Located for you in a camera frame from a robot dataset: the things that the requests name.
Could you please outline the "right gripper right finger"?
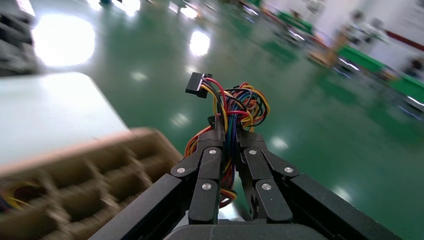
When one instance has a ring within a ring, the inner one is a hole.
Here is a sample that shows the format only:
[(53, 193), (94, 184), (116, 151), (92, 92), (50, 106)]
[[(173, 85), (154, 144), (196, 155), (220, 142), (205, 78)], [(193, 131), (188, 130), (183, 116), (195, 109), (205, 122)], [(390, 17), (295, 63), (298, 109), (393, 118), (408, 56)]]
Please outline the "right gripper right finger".
[(297, 167), (272, 153), (262, 135), (243, 129), (236, 132), (236, 168), (252, 219), (290, 223), (293, 213), (279, 184), (299, 175)]

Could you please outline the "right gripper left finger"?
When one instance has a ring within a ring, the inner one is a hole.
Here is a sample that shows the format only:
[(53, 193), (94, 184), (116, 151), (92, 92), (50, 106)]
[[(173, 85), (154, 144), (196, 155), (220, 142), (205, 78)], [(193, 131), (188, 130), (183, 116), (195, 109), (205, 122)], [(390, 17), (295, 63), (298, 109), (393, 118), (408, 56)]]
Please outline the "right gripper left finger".
[(182, 180), (189, 224), (216, 224), (220, 204), (225, 129), (220, 116), (208, 118), (211, 130), (199, 134), (196, 149), (170, 171)]

